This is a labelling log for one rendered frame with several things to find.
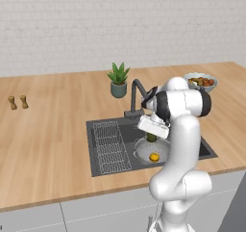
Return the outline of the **white colander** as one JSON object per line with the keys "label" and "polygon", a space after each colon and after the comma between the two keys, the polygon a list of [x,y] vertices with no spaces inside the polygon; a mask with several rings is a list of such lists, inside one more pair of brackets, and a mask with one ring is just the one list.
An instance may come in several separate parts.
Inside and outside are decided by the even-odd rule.
{"label": "white colander", "polygon": [[160,158],[158,163],[164,163],[169,154],[170,142],[161,138],[157,138],[154,142],[148,142],[145,138],[141,138],[134,142],[134,150],[136,158],[143,164],[152,164],[150,155],[157,153]]}

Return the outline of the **bowl of fruit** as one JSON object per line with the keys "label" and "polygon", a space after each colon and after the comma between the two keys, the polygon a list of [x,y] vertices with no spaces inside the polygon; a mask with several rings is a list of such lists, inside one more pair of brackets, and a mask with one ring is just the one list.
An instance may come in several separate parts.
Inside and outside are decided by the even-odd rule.
{"label": "bowl of fruit", "polygon": [[184,79],[187,81],[188,87],[192,90],[210,92],[217,86],[216,78],[205,73],[188,73],[184,76]]}

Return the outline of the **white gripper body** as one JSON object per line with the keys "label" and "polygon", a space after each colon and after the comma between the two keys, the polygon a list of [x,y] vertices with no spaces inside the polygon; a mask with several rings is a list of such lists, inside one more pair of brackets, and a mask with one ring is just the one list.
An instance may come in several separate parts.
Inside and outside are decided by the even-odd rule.
{"label": "white gripper body", "polygon": [[137,128],[159,138],[167,139],[170,123],[168,121],[164,121],[156,114],[151,114],[150,116],[143,115],[140,117]]}

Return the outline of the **potted green plant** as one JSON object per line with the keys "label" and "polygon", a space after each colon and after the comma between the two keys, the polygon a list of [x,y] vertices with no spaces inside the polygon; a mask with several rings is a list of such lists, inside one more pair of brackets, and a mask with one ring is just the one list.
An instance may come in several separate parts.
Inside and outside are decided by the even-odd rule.
{"label": "potted green plant", "polygon": [[115,98],[123,98],[127,93],[127,78],[130,69],[125,68],[125,64],[120,66],[112,64],[112,71],[108,73],[111,79],[111,95]]}

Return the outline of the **white cabinet drawer front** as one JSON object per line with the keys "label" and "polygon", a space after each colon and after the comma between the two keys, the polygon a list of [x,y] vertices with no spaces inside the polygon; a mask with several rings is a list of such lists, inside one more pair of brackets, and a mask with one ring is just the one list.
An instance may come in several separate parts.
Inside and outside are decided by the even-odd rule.
{"label": "white cabinet drawer front", "polygon": [[65,201],[61,208],[67,232],[147,232],[159,205],[142,188]]}
{"label": "white cabinet drawer front", "polygon": [[217,232],[225,217],[244,170],[212,175],[212,191],[189,210],[187,221],[195,232]]}
{"label": "white cabinet drawer front", "polygon": [[0,232],[66,232],[61,205],[0,213]]}

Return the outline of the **wooden shaker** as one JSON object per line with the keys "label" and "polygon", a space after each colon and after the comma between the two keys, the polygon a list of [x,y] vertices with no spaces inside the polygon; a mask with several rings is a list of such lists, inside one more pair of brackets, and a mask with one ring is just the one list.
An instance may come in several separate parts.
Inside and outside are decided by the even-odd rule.
{"label": "wooden shaker", "polygon": [[29,106],[28,106],[28,103],[26,101],[26,95],[20,95],[20,100],[22,102],[22,108],[23,109],[28,109]]}
{"label": "wooden shaker", "polygon": [[16,106],[16,104],[15,104],[15,102],[14,102],[14,96],[9,96],[9,97],[8,97],[8,100],[9,100],[9,102],[10,102],[10,104],[11,104],[11,109],[12,109],[12,110],[16,110],[16,109],[17,109],[17,106]]}

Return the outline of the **dark grey sink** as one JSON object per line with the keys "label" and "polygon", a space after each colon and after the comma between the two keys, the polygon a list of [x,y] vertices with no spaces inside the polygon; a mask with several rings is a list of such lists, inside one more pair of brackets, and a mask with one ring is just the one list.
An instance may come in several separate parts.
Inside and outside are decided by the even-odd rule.
{"label": "dark grey sink", "polygon": [[168,140],[146,140],[139,118],[91,120],[86,123],[91,176],[161,167],[170,149]]}

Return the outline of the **dark grey sink faucet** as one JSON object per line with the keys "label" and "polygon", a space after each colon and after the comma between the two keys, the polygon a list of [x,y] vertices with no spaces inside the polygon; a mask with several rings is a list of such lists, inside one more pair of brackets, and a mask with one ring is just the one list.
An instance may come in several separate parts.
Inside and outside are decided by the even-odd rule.
{"label": "dark grey sink faucet", "polygon": [[136,91],[139,90],[144,99],[147,99],[150,95],[149,91],[143,87],[142,83],[138,79],[134,79],[132,82],[132,97],[131,97],[131,110],[124,112],[124,117],[127,119],[135,120],[137,117],[142,116],[144,111],[142,108],[139,110],[136,108]]}

